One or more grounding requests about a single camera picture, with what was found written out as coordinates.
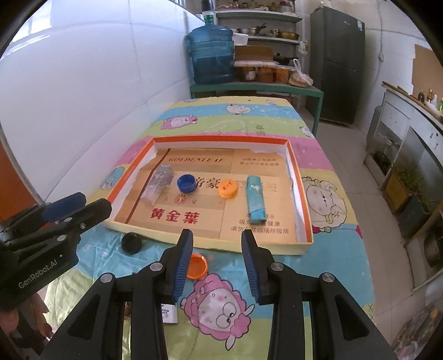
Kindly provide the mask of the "white metal shelf rack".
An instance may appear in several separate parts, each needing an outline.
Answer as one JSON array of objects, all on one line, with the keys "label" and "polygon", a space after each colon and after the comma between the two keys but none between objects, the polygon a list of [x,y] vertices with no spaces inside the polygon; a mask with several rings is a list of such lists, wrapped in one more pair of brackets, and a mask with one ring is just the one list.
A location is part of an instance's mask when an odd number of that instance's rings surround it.
[{"label": "white metal shelf rack", "polygon": [[295,1],[217,1],[218,23],[249,36],[248,45],[270,47],[281,65],[301,59],[302,17]]}]

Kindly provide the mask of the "black bottle cap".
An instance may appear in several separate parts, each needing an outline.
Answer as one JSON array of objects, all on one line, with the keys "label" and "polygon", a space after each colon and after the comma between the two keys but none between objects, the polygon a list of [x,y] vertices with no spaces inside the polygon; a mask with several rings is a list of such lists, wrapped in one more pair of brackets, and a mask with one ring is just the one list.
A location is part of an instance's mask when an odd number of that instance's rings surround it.
[{"label": "black bottle cap", "polygon": [[122,250],[130,255],[138,253],[143,246],[142,237],[137,233],[126,233],[121,239]]}]

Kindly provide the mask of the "green low bench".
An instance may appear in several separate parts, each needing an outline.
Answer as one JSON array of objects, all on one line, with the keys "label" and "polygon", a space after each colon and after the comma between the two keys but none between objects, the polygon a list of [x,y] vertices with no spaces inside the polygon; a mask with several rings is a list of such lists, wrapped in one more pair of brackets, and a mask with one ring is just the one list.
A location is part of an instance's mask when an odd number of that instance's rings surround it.
[{"label": "green low bench", "polygon": [[217,92],[217,91],[265,91],[272,94],[282,93],[290,95],[301,95],[306,97],[315,98],[318,103],[314,114],[314,122],[312,125],[312,134],[317,135],[318,126],[320,122],[321,109],[324,99],[324,92],[315,88],[314,86],[308,86],[306,88],[296,87],[291,85],[284,85],[280,83],[259,83],[259,82],[230,82],[215,85],[190,85],[190,94],[192,98],[196,98],[197,94],[206,92]]}]

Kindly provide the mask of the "shallow orange-rimmed cardboard box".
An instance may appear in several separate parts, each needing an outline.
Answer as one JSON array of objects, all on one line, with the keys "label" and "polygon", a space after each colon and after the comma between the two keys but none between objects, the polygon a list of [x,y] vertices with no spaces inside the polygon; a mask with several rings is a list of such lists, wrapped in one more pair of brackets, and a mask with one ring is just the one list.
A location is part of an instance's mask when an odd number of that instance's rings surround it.
[{"label": "shallow orange-rimmed cardboard box", "polygon": [[[173,180],[154,205],[140,199],[153,172],[162,164]],[[181,193],[179,176],[192,174],[197,187]],[[259,176],[267,220],[250,224],[246,198],[248,176]],[[233,179],[238,193],[218,195],[222,179]],[[188,135],[150,137],[133,145],[101,194],[112,204],[106,221],[111,230],[139,233],[165,243],[188,228],[198,248],[237,252],[240,236],[251,230],[258,244],[277,255],[301,255],[313,243],[309,207],[293,146],[269,137]]]}]

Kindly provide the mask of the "brown wooden door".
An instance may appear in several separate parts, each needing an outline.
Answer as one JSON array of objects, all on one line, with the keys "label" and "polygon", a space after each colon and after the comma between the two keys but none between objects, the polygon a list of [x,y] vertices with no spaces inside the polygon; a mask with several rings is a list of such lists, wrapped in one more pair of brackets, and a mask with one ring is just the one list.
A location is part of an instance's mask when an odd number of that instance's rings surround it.
[{"label": "brown wooden door", "polygon": [[13,160],[6,139],[1,133],[1,221],[38,203],[20,178]]}]

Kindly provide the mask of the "white Hello Kitty box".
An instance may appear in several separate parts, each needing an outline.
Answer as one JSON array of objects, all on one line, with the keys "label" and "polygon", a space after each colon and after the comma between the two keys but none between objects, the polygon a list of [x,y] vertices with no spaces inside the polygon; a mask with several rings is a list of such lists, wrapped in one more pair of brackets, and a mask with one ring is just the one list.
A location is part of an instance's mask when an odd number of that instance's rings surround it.
[{"label": "white Hello Kitty box", "polygon": [[162,321],[164,324],[178,323],[178,310],[176,305],[161,305]]}]

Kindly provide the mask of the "dark grey refrigerator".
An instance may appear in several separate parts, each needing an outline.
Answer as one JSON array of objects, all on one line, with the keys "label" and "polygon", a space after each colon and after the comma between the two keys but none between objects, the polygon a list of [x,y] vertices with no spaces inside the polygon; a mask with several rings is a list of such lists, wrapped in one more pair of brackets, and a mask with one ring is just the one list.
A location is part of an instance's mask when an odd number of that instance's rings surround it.
[{"label": "dark grey refrigerator", "polygon": [[320,7],[310,14],[310,25],[309,76],[324,93],[321,119],[351,125],[363,84],[365,23]]}]

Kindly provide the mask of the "blue bottle cap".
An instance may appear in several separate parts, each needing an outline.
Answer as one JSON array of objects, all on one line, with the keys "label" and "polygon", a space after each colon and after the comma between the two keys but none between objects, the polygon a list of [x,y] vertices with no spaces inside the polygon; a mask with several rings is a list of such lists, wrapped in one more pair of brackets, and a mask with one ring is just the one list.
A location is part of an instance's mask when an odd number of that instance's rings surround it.
[{"label": "blue bottle cap", "polygon": [[178,177],[176,185],[181,193],[189,194],[196,189],[197,182],[192,174],[184,174]]}]

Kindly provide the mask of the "grey kitchen counter cabinet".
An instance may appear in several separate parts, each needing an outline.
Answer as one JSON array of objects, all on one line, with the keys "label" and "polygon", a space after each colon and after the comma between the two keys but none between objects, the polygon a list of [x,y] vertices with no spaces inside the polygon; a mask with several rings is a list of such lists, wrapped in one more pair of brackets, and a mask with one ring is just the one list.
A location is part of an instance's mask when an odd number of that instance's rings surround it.
[{"label": "grey kitchen counter cabinet", "polygon": [[403,89],[382,87],[364,165],[400,227],[418,290],[442,274],[442,120]]}]

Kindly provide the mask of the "blue water jug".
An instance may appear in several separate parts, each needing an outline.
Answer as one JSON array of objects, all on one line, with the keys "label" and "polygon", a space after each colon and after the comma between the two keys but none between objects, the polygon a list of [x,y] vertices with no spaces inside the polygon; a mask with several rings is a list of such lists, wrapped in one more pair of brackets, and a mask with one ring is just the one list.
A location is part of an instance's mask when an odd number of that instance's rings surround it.
[{"label": "blue water jug", "polygon": [[215,11],[204,11],[203,17],[204,25],[187,36],[194,82],[198,85],[229,83],[234,79],[233,31],[215,24]]}]

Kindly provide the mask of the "teal rectangular box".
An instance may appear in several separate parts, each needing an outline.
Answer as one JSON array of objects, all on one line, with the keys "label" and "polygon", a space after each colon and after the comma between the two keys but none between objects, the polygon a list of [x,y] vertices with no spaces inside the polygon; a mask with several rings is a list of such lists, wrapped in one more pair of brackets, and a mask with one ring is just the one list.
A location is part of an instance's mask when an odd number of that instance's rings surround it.
[{"label": "teal rectangular box", "polygon": [[248,176],[246,183],[246,198],[249,210],[250,224],[260,224],[267,220],[264,204],[264,194],[259,176]]}]

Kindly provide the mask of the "clear glitter rectangular box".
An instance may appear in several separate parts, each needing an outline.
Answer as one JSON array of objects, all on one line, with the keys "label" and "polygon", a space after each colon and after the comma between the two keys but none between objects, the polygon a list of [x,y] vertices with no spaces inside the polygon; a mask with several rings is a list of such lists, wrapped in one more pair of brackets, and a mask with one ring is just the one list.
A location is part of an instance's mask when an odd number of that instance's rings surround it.
[{"label": "clear glitter rectangular box", "polygon": [[171,184],[173,175],[174,173],[170,165],[162,164],[157,167],[147,182],[140,199],[154,205],[163,189]]}]

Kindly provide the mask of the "orange bottle cap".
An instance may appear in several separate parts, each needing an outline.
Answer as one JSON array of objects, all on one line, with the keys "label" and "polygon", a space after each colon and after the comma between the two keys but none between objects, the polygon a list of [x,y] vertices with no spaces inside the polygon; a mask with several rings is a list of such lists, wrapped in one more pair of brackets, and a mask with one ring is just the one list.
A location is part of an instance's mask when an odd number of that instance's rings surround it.
[{"label": "orange bottle cap", "polygon": [[218,184],[218,195],[223,199],[232,199],[238,193],[238,184],[233,179],[222,179]]},{"label": "orange bottle cap", "polygon": [[199,253],[193,253],[189,262],[187,278],[193,281],[201,280],[207,275],[208,269],[206,258]]}]

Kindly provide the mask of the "colourful cartoon sheep bedsheet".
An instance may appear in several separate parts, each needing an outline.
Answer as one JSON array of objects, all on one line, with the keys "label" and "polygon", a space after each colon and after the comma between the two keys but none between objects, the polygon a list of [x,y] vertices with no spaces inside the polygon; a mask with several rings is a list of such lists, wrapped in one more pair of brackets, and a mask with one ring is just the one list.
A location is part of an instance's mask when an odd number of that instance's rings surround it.
[{"label": "colourful cartoon sheep bedsheet", "polygon": [[[269,137],[293,146],[309,207],[313,243],[301,255],[277,255],[307,275],[328,271],[342,282],[368,314],[375,296],[369,260],[357,218],[330,161],[291,104],[277,97],[207,97],[178,102],[129,145],[108,176],[136,143],[150,137],[188,135]],[[101,194],[101,186],[96,197]],[[58,328],[101,274],[131,274],[160,257],[167,243],[154,238],[130,256],[122,233],[103,226],[84,233],[78,264],[47,288],[47,322]],[[209,266],[200,281],[187,281],[178,306],[178,323],[166,328],[171,359],[263,359],[269,343],[271,307],[254,305],[240,249],[194,249]]]}]

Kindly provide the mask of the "plastic bag of buns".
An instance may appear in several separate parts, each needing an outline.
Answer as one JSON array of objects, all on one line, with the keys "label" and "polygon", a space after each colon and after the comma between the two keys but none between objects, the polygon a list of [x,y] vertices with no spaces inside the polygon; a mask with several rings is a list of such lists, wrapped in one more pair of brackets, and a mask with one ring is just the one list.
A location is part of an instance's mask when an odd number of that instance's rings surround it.
[{"label": "plastic bag of buns", "polygon": [[293,60],[294,72],[288,79],[288,84],[301,88],[307,88],[313,85],[313,79],[302,71],[300,62],[298,59]]}]

